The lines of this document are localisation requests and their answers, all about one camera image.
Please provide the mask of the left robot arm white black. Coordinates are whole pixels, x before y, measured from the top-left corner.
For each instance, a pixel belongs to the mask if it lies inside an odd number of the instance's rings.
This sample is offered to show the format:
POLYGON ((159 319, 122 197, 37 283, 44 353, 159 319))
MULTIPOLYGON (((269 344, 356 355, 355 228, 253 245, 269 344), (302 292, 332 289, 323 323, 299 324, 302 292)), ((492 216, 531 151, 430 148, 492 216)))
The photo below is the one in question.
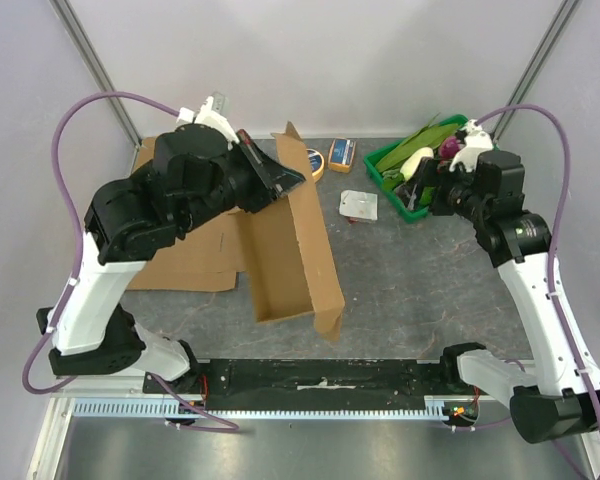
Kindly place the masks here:
POLYGON ((137 324, 120 304, 133 278, 161 249, 239 208, 258 213, 304 183, 303 174, 266 155, 244 131, 233 140, 202 124, 158 136, 151 160, 94 194, 78 231, 80 273, 65 303, 41 309, 60 316, 48 358, 59 377, 135 368, 178 393, 199 382, 191 347, 137 324))

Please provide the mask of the brown cardboard box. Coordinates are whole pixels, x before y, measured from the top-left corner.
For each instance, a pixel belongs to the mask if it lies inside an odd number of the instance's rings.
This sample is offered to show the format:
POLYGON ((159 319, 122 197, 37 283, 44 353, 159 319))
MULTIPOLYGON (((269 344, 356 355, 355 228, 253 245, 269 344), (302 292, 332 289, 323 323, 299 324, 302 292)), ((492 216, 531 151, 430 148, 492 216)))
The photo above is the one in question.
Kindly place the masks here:
POLYGON ((307 148, 291 122, 273 137, 278 160, 306 181, 256 214, 235 215, 255 321, 311 315, 315 331, 335 342, 345 300, 307 148))

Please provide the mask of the clear plastic bag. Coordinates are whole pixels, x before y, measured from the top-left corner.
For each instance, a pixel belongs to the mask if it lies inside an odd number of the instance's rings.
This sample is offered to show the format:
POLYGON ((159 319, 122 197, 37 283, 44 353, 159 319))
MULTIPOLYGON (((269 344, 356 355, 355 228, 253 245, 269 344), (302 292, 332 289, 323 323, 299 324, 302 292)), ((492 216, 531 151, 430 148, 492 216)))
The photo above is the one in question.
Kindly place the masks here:
POLYGON ((356 222, 374 223, 378 220, 378 196, 356 190, 344 190, 340 195, 339 214, 356 222))

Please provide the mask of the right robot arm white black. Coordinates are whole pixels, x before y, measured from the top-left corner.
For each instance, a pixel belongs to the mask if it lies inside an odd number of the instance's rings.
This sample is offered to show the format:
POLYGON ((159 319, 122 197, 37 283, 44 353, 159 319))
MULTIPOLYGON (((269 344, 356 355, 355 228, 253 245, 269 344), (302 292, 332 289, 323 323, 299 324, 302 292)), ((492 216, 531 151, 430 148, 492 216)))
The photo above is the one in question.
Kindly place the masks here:
POLYGON ((531 346, 535 369, 523 372, 484 346, 443 352, 438 381, 457 394, 470 385, 506 406, 529 443, 600 429, 600 369, 562 296, 559 265, 550 255, 546 221, 523 206, 525 169, 505 151, 480 153, 474 169, 423 158, 410 177, 413 194, 429 193, 429 210, 470 221, 478 244, 509 290, 531 346))

